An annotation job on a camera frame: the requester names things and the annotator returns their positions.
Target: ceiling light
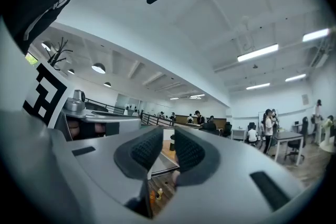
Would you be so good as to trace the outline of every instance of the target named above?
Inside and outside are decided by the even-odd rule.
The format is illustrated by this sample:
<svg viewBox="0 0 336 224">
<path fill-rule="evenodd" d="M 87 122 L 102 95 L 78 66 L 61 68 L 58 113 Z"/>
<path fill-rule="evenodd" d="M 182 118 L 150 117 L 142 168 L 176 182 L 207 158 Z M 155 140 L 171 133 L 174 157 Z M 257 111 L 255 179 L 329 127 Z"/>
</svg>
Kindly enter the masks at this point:
<svg viewBox="0 0 336 224">
<path fill-rule="evenodd" d="M 43 42 L 42 47 L 44 47 L 47 51 L 51 51 L 51 44 L 48 41 Z"/>
<path fill-rule="evenodd" d="M 269 54 L 270 52 L 277 51 L 278 49 L 279 49 L 279 45 L 275 44 L 275 45 L 272 45 L 272 46 L 269 46 L 269 47 L 266 47 L 260 50 L 255 50 L 255 51 L 249 52 L 248 54 L 238 56 L 238 62 L 242 62 L 242 61 L 255 58 L 255 57 L 258 57 L 264 54 Z"/>
<path fill-rule="evenodd" d="M 95 63 L 92 69 L 98 73 L 105 74 L 105 66 L 102 63 Z"/>
<path fill-rule="evenodd" d="M 323 29 L 303 36 L 302 42 L 307 42 L 316 38 L 325 37 L 329 34 L 329 29 Z"/>
<path fill-rule="evenodd" d="M 292 78 L 288 78 L 286 79 L 285 81 L 292 81 L 292 80 L 297 80 L 297 79 L 302 79 L 306 76 L 306 74 L 302 74 L 302 75 L 299 75 L 299 76 L 295 76 L 295 77 L 292 77 Z"/>
<path fill-rule="evenodd" d="M 257 89 L 257 88 L 262 88 L 262 87 L 268 87 L 268 86 L 270 86 L 270 83 L 247 87 L 246 90 L 252 90 L 252 89 Z"/>
<path fill-rule="evenodd" d="M 200 96 L 205 96 L 205 94 L 192 95 L 192 96 L 190 96 L 190 97 L 200 97 Z"/>
</svg>

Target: floor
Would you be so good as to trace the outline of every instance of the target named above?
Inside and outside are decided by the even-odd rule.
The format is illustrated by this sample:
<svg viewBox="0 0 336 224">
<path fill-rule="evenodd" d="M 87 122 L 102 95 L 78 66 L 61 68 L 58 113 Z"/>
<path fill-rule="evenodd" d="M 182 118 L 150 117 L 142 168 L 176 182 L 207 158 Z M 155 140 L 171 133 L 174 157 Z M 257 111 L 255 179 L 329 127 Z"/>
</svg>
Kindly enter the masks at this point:
<svg viewBox="0 0 336 224">
<path fill-rule="evenodd" d="M 303 155 L 305 156 L 304 162 L 299 166 L 295 165 L 289 157 L 284 161 L 284 155 L 286 151 L 286 145 L 281 145 L 278 163 L 287 168 L 296 178 L 302 181 L 304 186 L 308 187 L 315 183 L 324 174 L 324 169 L 329 162 L 331 154 L 321 150 L 318 145 L 311 143 L 312 138 L 308 137 L 305 148 L 303 149 Z M 275 154 L 276 147 L 271 147 L 269 150 L 269 156 Z M 163 194 L 161 200 L 155 200 L 152 204 L 152 210 L 154 216 L 157 215 L 164 206 L 169 202 L 175 193 L 174 184 L 172 181 L 172 173 L 168 173 L 161 176 L 152 177 L 149 182 L 150 192 L 153 190 L 155 193 L 159 188 L 162 188 Z"/>
</svg>

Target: ceiling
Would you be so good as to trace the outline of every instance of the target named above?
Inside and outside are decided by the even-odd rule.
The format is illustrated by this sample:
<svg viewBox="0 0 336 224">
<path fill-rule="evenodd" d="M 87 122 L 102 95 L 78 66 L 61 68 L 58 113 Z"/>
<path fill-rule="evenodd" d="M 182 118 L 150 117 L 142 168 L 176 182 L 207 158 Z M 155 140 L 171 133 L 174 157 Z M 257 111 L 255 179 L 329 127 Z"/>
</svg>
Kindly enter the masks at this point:
<svg viewBox="0 0 336 224">
<path fill-rule="evenodd" d="M 72 1 L 101 11 L 102 7 L 111 6 L 111 0 Z M 326 38 L 302 43 L 303 35 L 335 25 L 323 0 L 159 0 L 150 6 L 145 0 L 113 1 L 112 6 L 125 7 L 133 16 L 139 10 L 145 11 L 182 32 L 193 44 L 192 50 L 206 59 L 230 93 L 256 84 L 281 85 L 286 78 L 304 72 L 309 76 L 315 55 L 329 41 Z M 67 34 L 48 28 L 37 42 L 45 38 L 59 40 Z M 100 44 L 69 35 L 67 39 L 75 51 L 70 66 L 80 68 L 101 62 L 108 72 L 145 84 L 168 97 L 200 93 L 197 88 L 148 67 L 137 57 L 130 59 Z M 275 43 L 279 44 L 276 53 L 237 61 L 239 55 Z"/>
</svg>

